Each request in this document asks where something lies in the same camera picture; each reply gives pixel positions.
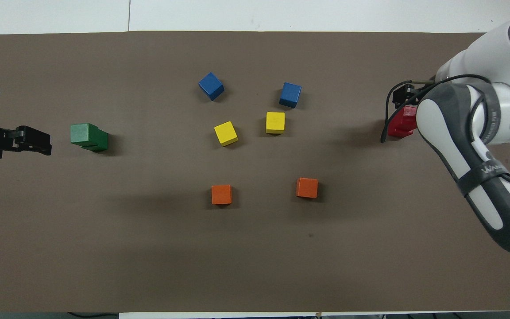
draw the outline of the brown surface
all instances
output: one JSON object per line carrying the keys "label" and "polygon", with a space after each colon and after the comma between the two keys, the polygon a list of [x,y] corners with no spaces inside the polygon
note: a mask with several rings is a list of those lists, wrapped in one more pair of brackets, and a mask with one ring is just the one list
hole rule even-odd
{"label": "brown surface", "polygon": [[[378,143],[387,89],[477,37],[0,36],[0,125],[54,145],[0,160],[0,311],[510,309],[510,254],[436,154],[418,133]],[[284,81],[303,87],[296,109],[278,105]],[[283,135],[267,111],[286,111]],[[223,148],[225,121],[239,142]],[[83,122],[109,151],[69,143]],[[295,196],[300,176],[316,200]],[[211,205],[214,184],[233,204]]]}

